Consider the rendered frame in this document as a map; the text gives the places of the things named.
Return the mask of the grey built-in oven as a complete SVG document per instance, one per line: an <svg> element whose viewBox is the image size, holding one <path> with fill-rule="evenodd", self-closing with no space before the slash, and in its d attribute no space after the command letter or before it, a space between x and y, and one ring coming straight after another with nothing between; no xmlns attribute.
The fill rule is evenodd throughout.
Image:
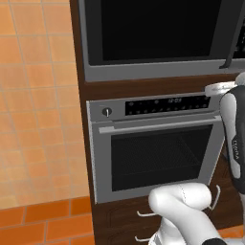
<svg viewBox="0 0 245 245"><path fill-rule="evenodd" d="M93 123L177 117L220 117L218 105L218 98L207 97L203 92L113 100L89 100L86 102L89 129ZM112 114L109 117L101 113L102 109L107 107L112 109Z"/></svg>

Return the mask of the grey glass oven door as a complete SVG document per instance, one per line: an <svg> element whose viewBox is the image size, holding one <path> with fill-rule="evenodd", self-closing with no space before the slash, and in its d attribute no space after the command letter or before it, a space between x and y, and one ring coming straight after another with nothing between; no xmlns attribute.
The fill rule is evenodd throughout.
<svg viewBox="0 0 245 245"><path fill-rule="evenodd" d="M97 204L146 196L160 186L211 182L224 143L222 122L100 134L100 127L126 128L213 119L186 117L90 125Z"/></svg>

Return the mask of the dark wood cabinet housing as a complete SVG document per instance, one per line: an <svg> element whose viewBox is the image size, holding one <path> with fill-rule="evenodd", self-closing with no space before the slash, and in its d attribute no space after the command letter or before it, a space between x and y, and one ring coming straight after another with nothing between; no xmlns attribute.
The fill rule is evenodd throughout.
<svg viewBox="0 0 245 245"><path fill-rule="evenodd" d="M205 93L210 84L234 81L245 72L245 16L232 63L229 53L242 0L69 0L78 72L85 156L95 245L148 245L162 217L152 213L148 195L97 204L86 102ZM226 140L211 182L213 211L203 212L221 238L243 236L243 210L232 183Z"/></svg>

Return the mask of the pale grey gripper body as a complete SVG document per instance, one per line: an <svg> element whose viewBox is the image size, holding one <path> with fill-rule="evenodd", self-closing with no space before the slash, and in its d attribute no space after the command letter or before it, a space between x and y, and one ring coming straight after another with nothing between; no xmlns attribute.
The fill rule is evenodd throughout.
<svg viewBox="0 0 245 245"><path fill-rule="evenodd" d="M205 95L207 97L223 95L235 87L236 84L234 81L226 81L226 82L218 82L218 83L210 84L205 87Z"/></svg>

